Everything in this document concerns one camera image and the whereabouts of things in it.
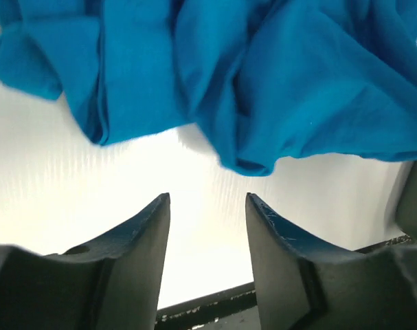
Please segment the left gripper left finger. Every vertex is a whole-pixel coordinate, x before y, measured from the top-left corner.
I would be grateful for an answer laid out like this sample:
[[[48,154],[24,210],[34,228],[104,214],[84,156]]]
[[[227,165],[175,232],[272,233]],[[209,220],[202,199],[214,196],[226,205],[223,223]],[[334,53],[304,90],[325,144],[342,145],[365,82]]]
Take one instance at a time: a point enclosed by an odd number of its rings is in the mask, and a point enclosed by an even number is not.
[[[153,329],[170,196],[63,254],[0,245],[0,329]]]

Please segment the blue t shirt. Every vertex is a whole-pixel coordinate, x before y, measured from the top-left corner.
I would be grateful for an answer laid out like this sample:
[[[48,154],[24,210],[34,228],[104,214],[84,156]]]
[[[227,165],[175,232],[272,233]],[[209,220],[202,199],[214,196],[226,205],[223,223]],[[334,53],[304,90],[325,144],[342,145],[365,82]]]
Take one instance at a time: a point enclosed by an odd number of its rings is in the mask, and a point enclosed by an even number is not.
[[[109,145],[196,124],[223,166],[417,161],[417,1],[0,1],[0,81]]]

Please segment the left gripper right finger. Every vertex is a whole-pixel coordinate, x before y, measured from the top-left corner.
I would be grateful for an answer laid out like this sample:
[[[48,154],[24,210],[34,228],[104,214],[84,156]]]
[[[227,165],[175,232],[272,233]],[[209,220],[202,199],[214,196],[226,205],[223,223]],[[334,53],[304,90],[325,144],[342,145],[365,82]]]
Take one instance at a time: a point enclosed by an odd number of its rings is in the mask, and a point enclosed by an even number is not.
[[[417,245],[333,245],[246,198],[263,329],[417,329]]]

